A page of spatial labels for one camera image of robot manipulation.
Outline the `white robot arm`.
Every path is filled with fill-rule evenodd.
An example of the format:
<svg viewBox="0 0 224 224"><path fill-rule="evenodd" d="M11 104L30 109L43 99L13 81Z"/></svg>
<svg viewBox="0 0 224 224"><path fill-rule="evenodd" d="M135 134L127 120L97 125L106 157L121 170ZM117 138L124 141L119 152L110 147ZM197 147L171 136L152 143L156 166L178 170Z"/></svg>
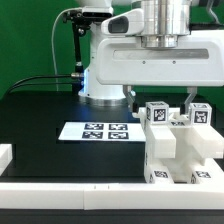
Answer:
<svg viewBox="0 0 224 224"><path fill-rule="evenodd" d="M213 9L224 0L77 0L99 20L91 64L102 86L123 89L133 111L134 86L185 87L186 113L199 87L224 86L224 24Z"/></svg>

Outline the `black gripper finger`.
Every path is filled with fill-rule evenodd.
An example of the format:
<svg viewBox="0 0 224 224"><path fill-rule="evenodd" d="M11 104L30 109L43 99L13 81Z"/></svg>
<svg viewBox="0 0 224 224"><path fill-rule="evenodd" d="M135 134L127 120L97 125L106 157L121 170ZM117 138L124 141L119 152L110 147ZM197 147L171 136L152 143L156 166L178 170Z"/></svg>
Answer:
<svg viewBox="0 0 224 224"><path fill-rule="evenodd" d="M132 113L138 112L138 104L136 103L136 92L130 85L123 86L123 93L127 99L128 108Z"/></svg>
<svg viewBox="0 0 224 224"><path fill-rule="evenodd" d="M180 114L187 114L189 112L190 103L194 100L197 95L196 87L188 87L187 88L188 96L186 100L180 105Z"/></svg>

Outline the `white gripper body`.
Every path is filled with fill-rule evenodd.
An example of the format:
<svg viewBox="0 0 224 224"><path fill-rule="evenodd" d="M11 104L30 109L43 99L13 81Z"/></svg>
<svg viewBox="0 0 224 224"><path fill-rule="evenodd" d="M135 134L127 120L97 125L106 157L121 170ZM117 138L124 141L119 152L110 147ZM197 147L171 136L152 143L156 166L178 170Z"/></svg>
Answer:
<svg viewBox="0 0 224 224"><path fill-rule="evenodd" d="M105 20L101 31L103 85L224 85L224 30L191 31L187 8L135 8Z"/></svg>

